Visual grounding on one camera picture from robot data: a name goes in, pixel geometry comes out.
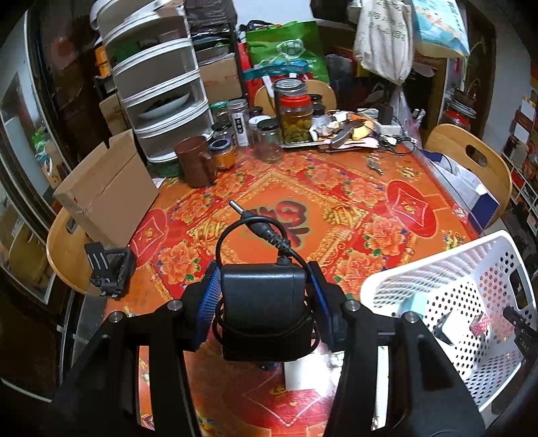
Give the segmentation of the red patterned white charger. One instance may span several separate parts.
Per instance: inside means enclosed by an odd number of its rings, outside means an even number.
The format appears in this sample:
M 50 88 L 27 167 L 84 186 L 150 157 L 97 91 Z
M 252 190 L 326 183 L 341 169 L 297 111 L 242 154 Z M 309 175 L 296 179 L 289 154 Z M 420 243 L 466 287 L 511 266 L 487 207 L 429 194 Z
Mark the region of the red patterned white charger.
M 491 317 L 489 314 L 482 312 L 474 317 L 470 323 L 469 330 L 476 338 L 484 338 L 490 329 Z

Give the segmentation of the large white cube charger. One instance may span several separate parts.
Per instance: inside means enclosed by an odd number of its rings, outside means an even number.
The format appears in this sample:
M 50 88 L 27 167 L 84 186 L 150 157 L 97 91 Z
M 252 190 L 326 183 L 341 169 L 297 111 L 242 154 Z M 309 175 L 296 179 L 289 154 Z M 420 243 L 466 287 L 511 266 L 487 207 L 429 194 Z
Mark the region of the large white cube charger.
M 478 316 L 479 313 L 463 313 L 458 310 L 451 310 L 439 319 L 433 334 L 439 341 L 450 346 L 457 346 L 461 342 L 474 340 L 480 337 L 479 334 L 474 334 L 471 330 L 471 325 L 477 320 Z

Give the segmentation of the white perforated plastic basket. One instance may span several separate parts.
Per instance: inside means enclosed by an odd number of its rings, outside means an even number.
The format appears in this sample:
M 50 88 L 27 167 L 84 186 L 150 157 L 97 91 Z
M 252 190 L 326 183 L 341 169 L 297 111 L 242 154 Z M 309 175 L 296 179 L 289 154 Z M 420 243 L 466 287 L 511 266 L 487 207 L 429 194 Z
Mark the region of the white perforated plastic basket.
M 365 280 L 360 299 L 376 314 L 396 317 L 401 302 L 416 292 L 428 294 L 429 304 L 422 320 L 430 332 L 451 310 L 490 315 L 491 326 L 484 338 L 457 346 L 438 343 L 465 382 L 483 420 L 491 424 L 498 417 L 492 403 L 524 362 L 513 341 L 514 328 L 502 312 L 511 306 L 527 325 L 537 326 L 533 287 L 513 239 L 500 230 L 378 272 Z

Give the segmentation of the teal square charger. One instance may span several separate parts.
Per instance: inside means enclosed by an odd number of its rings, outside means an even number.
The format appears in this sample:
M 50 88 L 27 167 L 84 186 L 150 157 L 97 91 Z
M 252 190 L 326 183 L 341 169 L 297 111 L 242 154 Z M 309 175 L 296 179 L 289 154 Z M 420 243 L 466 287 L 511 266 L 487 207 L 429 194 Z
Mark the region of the teal square charger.
M 426 315 L 429 304 L 429 298 L 427 293 L 416 292 L 413 295 L 407 297 L 398 307 L 397 316 L 401 317 L 406 312 L 414 312 L 422 320 Z

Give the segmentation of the black power adapter with cable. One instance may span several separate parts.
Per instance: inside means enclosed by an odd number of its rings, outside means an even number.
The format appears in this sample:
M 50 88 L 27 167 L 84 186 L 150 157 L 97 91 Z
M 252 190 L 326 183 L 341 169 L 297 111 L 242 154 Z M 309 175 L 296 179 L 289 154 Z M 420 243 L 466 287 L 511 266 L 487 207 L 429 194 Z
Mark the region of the black power adapter with cable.
M 291 246 L 283 224 L 260 216 L 231 200 L 240 216 L 223 230 L 215 248 L 222 297 L 215 309 L 214 337 L 223 358 L 256 363 L 287 362 L 312 353 L 320 342 L 306 296 L 311 273 Z M 247 227 L 276 249 L 272 263 L 225 264 L 222 248 L 236 229 Z

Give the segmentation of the white and blue paper bag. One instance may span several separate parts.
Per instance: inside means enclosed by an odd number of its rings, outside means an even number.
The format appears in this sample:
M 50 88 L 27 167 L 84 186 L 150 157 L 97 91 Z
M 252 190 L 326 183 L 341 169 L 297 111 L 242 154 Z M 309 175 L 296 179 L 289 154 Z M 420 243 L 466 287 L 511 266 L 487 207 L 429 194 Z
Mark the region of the white and blue paper bag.
M 482 233 L 500 206 L 494 195 L 470 170 L 447 155 L 427 150 L 421 153 L 436 168 L 442 185 L 450 194 L 455 195 L 457 205 L 467 213 L 473 229 Z

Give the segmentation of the left side wooden chair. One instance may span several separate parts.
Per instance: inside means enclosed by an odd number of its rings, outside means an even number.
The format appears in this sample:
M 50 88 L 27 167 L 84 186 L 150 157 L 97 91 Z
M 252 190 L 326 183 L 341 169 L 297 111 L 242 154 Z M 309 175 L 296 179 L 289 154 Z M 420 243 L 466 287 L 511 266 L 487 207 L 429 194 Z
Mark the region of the left side wooden chair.
M 85 245 L 90 241 L 84 229 L 62 208 L 50 227 L 46 256 L 56 276 L 69 288 L 83 295 L 98 297 L 100 290 L 89 281 L 91 269 Z

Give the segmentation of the red patterned table cover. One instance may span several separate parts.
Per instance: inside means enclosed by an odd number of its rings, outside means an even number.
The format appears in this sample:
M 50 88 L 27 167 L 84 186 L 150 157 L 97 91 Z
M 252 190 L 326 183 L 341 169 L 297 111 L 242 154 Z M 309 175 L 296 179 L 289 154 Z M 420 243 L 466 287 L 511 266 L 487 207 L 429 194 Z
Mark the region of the red patterned table cover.
M 370 153 L 381 154 L 383 176 L 368 168 Z M 353 299 L 378 271 L 476 238 L 432 172 L 403 149 L 295 151 L 275 164 L 242 151 L 210 187 L 190 189 L 175 178 L 162 184 L 130 242 L 137 267 L 128 291 L 107 311 L 152 312 L 199 280 L 236 218 L 230 200 L 279 220 L 293 248 Z M 341 369 L 341 357 L 325 346 L 272 370 L 228 362 L 214 338 L 185 361 L 205 436 L 319 436 Z

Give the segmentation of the brown cardboard box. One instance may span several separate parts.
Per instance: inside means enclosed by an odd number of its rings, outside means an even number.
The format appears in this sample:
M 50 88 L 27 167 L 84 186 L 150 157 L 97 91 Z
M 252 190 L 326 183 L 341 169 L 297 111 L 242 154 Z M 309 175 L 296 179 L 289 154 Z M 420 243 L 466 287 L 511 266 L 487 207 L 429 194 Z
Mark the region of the brown cardboard box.
M 158 195 L 133 132 L 98 145 L 55 189 L 55 199 L 90 239 L 122 248 Z

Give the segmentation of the white power strip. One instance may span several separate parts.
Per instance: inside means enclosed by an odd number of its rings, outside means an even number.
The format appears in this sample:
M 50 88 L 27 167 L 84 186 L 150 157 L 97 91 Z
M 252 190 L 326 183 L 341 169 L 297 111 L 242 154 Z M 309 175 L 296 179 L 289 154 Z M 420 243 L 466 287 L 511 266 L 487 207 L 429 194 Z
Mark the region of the white power strip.
M 384 125 L 378 120 L 373 120 L 373 129 L 379 135 L 385 136 L 400 136 L 403 134 L 403 129 L 399 124 Z

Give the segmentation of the brown ceramic mug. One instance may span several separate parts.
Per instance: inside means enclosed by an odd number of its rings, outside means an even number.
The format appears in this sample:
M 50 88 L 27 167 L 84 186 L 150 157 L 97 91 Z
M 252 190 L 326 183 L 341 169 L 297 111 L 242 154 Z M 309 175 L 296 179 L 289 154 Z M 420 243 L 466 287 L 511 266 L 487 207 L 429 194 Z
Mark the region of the brown ceramic mug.
M 198 189 L 214 183 L 218 170 L 204 136 L 186 138 L 176 145 L 174 151 L 189 187 Z

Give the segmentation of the clear plastic bag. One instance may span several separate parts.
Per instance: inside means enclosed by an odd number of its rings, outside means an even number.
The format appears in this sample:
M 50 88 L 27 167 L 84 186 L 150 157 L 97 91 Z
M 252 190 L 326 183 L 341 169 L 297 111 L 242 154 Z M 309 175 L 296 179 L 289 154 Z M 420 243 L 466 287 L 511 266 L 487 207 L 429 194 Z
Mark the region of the clear plastic bag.
M 400 126 L 402 133 L 414 139 L 416 144 L 419 144 L 421 142 L 419 128 L 415 119 L 412 117 L 402 86 L 395 88 L 389 105 L 392 108 L 392 117 Z

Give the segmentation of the red lidded pickle jar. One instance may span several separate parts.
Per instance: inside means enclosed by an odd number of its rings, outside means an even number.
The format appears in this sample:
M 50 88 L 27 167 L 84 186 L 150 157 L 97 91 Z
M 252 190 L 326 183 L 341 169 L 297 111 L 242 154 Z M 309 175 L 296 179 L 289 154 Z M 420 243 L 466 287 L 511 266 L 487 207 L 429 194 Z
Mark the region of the red lidded pickle jar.
M 313 104 L 309 95 L 282 95 L 279 99 L 280 126 L 286 144 L 309 142 Z

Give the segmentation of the white stacked drawer unit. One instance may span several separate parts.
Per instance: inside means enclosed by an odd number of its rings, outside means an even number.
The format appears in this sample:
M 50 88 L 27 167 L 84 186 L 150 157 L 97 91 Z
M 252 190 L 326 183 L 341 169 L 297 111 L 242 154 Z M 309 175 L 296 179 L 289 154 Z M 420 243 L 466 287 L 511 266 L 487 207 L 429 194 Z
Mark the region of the white stacked drawer unit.
M 147 161 L 172 161 L 182 140 L 210 136 L 214 119 L 182 1 L 96 1 L 90 24 Z

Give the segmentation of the green shopping bag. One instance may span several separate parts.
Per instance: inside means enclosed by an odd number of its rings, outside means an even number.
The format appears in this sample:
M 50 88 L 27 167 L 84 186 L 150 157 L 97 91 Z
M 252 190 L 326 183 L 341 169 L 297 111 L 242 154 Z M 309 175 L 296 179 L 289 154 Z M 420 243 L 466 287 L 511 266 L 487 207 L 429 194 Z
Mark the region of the green shopping bag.
M 329 82 L 324 49 L 315 21 L 293 21 L 247 31 L 245 42 L 254 67 L 305 61 L 313 79 Z

